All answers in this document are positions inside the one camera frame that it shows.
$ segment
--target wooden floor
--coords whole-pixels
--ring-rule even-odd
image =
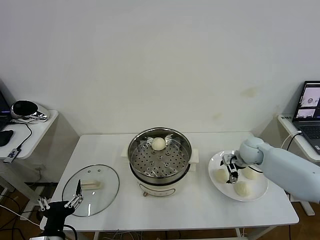
[[[51,194],[54,192],[54,188],[50,189]],[[20,192],[15,190],[12,193],[7,194],[9,197],[15,199],[23,209],[28,202],[28,199]],[[1,204],[10,208],[11,210],[18,212],[18,207],[11,199],[5,198],[1,201]],[[293,206],[300,218],[298,224],[290,227],[291,240],[320,240],[320,205],[311,204],[315,211],[315,216],[307,216],[301,207],[300,203],[293,203]],[[35,223],[40,223],[36,217],[36,212],[33,212],[30,220]],[[19,228],[24,236],[24,239],[28,240],[31,237],[36,237],[41,233],[41,230],[36,225],[29,223],[28,221],[21,221],[17,218],[16,221],[12,221],[5,227],[2,227],[8,221],[13,219],[15,215],[4,208],[0,207],[0,240],[12,240],[12,231],[5,230],[11,229],[14,225],[15,228]],[[246,228],[245,233],[249,233],[252,229]],[[93,240],[94,233],[84,233],[90,240]],[[132,236],[129,233],[122,235],[123,240],[141,240],[141,232],[132,232]],[[107,240],[112,239],[114,233],[101,233],[99,239]],[[114,239],[120,239],[121,235],[117,234]],[[188,230],[188,231],[145,231],[142,233],[143,240],[160,240],[165,239],[204,239],[204,238],[225,238],[236,237],[234,229],[218,229],[218,230]],[[13,231],[14,240],[23,240],[18,230]],[[289,226],[278,226],[269,233],[265,234],[260,240],[290,240]]]

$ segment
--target laptop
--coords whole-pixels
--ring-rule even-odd
[[[320,81],[305,81],[292,123],[320,154]]]
[[[11,121],[10,106],[0,92],[0,130]]]

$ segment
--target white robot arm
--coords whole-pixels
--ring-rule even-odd
[[[235,154],[222,156],[229,171],[230,183],[238,180],[238,169],[256,165],[266,178],[308,202],[320,203],[320,167],[257,137],[244,141]]]

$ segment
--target laptop screen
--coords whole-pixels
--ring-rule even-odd
[[[0,115],[10,115],[10,107],[0,92]]]
[[[293,120],[320,121],[320,81],[306,81]]]

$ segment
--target computer mouse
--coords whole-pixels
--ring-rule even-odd
[[[0,131],[0,147],[7,145],[13,134],[13,130]]]

